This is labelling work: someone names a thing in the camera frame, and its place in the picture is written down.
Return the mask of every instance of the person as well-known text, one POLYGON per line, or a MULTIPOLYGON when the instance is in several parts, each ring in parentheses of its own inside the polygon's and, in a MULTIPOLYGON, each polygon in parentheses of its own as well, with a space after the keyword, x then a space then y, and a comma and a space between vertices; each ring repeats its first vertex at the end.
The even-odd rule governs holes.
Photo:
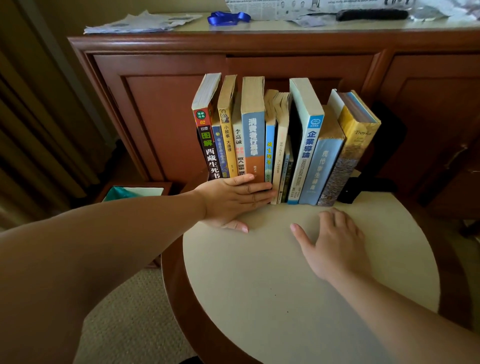
MULTIPOLYGON (((253 175, 218 179, 175 196, 84 206, 0 234, 0 358, 71 363, 86 315, 198 221, 247 233, 236 217, 276 195, 253 175)), ((290 228, 307 263, 332 284, 404 363, 473 363, 480 340, 378 283, 365 236, 345 213, 322 211, 313 244, 290 228)))

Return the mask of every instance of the blue ribbon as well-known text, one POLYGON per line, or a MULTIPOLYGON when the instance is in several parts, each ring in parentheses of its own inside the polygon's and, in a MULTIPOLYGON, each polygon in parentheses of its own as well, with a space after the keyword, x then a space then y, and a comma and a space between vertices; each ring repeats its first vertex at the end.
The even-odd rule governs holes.
POLYGON ((241 20, 243 22, 250 22, 250 15, 244 12, 238 12, 232 14, 229 12, 213 12, 208 18, 210 25, 214 26, 225 26, 225 25, 237 25, 241 20))

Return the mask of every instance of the curtain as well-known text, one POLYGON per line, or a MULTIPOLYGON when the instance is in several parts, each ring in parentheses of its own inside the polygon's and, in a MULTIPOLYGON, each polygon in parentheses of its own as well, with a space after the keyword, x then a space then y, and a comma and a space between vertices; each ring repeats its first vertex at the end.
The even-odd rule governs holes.
POLYGON ((34 30, 0 1, 0 230, 66 211, 107 147, 34 30))

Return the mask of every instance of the floor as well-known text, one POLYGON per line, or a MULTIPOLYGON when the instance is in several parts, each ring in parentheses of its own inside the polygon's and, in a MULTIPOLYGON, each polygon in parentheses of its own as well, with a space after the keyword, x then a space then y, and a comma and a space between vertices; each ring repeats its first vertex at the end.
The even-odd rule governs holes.
MULTIPOLYGON (((142 178, 125 153, 111 180, 141 182, 142 178)), ((473 327, 480 334, 480 243, 459 235, 458 221, 437 222, 466 273, 473 327)), ((85 319, 75 364, 176 364, 193 355, 168 304, 161 271, 146 269, 113 291, 85 319)))

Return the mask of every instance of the thick book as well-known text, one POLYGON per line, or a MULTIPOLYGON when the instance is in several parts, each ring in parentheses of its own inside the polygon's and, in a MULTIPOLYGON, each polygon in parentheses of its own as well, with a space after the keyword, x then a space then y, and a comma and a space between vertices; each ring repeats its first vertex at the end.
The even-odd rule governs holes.
POLYGON ((216 152, 218 154, 218 161, 220 162, 220 170, 222 171, 222 177, 230 177, 228 171, 227 155, 225 153, 225 144, 223 142, 222 135, 222 123, 220 122, 220 116, 218 111, 213 112, 212 116, 212 132, 215 139, 216 152))
POLYGON ((287 142, 285 143, 285 152, 282 165, 282 174, 280 177, 280 185, 278 187, 278 196, 276 203, 282 202, 283 189, 285 187, 285 179, 287 177, 288 163, 290 162, 290 156, 292 154, 292 143, 290 142, 290 136, 287 135, 287 142))
POLYGON ((240 110, 241 96, 237 94, 233 103, 232 129, 235 136, 235 155, 237 156, 237 168, 239 176, 245 174, 245 148, 243 143, 243 125, 240 110))
POLYGON ((323 108, 324 122, 318 133, 317 145, 313 151, 299 204, 317 204, 345 140, 332 108, 328 105, 323 105, 323 108))
POLYGON ((252 182, 265 181, 265 77, 244 77, 241 91, 241 120, 245 149, 245 173, 252 182))
POLYGON ((237 75, 231 74, 223 79, 222 89, 218 96, 218 114, 222 122, 223 143, 227 156, 228 174, 238 176, 237 156, 235 154, 235 135, 232 129, 233 103, 237 94, 237 75))
POLYGON ((192 103, 200 143, 208 166, 209 179, 222 178, 215 139, 212 132, 212 99, 220 82, 221 73, 207 73, 198 87, 192 103))
POLYGON ((291 176, 292 181, 287 199, 288 204, 296 205, 299 202, 312 153, 317 144, 318 132, 324 120, 324 109, 308 78, 290 78, 290 93, 295 101, 300 121, 296 127, 302 130, 297 164, 291 176))
POLYGON ((273 99, 277 90, 267 90, 264 96, 265 104, 265 182, 271 182, 275 152, 276 115, 273 99))
POLYGON ((283 193, 280 179, 282 177, 282 167, 284 163, 285 147, 287 142, 288 126, 290 124, 290 92, 279 92, 273 99, 276 113, 277 133, 275 146, 275 165, 273 168, 272 189, 278 191, 271 204, 275 205, 281 200, 283 193))
POLYGON ((345 134, 345 143, 318 200, 320 206, 333 206, 381 125, 355 91, 341 93, 332 90, 328 106, 345 134))
POLYGON ((281 203, 287 202, 288 192, 290 190, 290 182, 291 182, 291 177, 292 177, 292 172, 293 172, 293 167, 294 166, 295 166, 295 154, 293 152, 293 147, 290 143, 290 156, 288 158, 287 172, 285 173, 285 184, 283 186, 281 203))

